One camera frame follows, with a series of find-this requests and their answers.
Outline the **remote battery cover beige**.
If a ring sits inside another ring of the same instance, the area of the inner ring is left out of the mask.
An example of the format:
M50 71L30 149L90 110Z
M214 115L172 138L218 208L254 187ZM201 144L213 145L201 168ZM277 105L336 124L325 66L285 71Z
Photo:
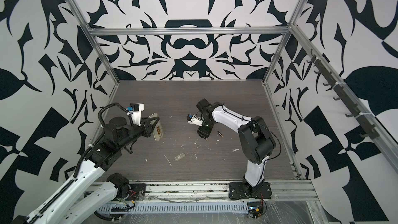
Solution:
M175 161L179 161L184 157L185 157L185 153L181 153L181 154L177 155L174 159L175 159Z

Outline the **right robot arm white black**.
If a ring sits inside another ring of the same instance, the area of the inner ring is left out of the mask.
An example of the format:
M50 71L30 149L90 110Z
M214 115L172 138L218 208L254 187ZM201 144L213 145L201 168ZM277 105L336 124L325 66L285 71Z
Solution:
M260 116L250 118L238 114L223 103L209 103L206 99L202 99L198 102L197 108L197 114L189 114L187 122L198 126L199 137L207 140L217 123L237 133L241 149L248 161L243 176L243 194L249 198L260 195L265 186L266 164L273 159L273 150L280 143L277 136L269 130Z

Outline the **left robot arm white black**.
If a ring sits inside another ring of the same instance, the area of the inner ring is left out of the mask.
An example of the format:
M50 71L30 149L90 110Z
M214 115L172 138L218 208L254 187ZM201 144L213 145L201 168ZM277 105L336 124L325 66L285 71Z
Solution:
M122 150L139 138L149 138L159 126L159 117L127 123L124 117L102 122L97 140L78 160L75 172L41 206L27 216L17 216L13 224L80 224L114 199L130 199L129 180L119 173L110 175L97 190L83 198L86 190L121 157Z

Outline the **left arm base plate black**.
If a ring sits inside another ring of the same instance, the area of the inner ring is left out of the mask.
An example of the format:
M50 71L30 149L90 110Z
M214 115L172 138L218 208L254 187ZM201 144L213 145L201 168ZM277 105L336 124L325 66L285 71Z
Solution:
M128 186L125 185L118 193L118 198L122 198L126 201L141 200L146 195L146 187L147 184L145 183L132 183Z

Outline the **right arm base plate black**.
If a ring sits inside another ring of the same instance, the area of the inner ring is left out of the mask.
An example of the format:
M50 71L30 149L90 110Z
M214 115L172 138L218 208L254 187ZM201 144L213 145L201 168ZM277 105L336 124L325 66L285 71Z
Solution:
M229 199L271 199L273 193L268 182L261 182L252 187L249 183L229 183Z

